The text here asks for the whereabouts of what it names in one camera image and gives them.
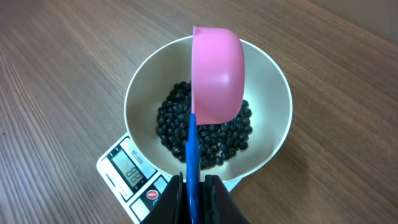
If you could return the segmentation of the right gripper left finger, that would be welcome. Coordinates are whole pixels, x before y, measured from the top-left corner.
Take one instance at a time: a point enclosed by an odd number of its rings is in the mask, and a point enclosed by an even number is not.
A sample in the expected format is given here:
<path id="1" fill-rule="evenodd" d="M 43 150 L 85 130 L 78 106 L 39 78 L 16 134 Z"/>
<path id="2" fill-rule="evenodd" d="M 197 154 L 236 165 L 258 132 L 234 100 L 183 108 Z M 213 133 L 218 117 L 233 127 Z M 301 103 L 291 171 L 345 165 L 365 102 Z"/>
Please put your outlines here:
<path id="1" fill-rule="evenodd" d="M 182 173 L 168 182 L 160 175 L 144 194 L 144 203 L 151 208 L 144 224 L 183 224 Z"/>

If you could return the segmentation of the pink scoop blue handle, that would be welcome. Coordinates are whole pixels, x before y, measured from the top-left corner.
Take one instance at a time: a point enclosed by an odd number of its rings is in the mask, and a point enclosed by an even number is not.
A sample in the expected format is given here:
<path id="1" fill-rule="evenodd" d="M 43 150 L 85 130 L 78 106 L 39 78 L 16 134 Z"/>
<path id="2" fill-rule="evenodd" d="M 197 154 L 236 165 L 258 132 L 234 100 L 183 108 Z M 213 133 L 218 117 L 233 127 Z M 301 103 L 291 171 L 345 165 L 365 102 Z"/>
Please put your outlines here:
<path id="1" fill-rule="evenodd" d="M 244 52 L 239 37 L 225 28 L 194 27 L 192 105 L 185 145 L 191 223 L 201 223 L 198 125 L 221 124 L 240 110 L 244 93 Z"/>

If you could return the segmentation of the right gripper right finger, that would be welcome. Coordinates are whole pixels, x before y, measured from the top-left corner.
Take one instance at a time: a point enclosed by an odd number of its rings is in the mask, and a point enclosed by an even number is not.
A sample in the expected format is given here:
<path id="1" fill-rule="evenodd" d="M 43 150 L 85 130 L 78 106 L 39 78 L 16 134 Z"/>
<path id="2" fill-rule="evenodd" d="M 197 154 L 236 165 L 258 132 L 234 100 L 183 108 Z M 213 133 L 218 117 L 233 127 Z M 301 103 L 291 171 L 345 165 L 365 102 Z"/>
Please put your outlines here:
<path id="1" fill-rule="evenodd" d="M 204 224 L 250 224 L 217 175 L 207 175 L 203 183 Z"/>

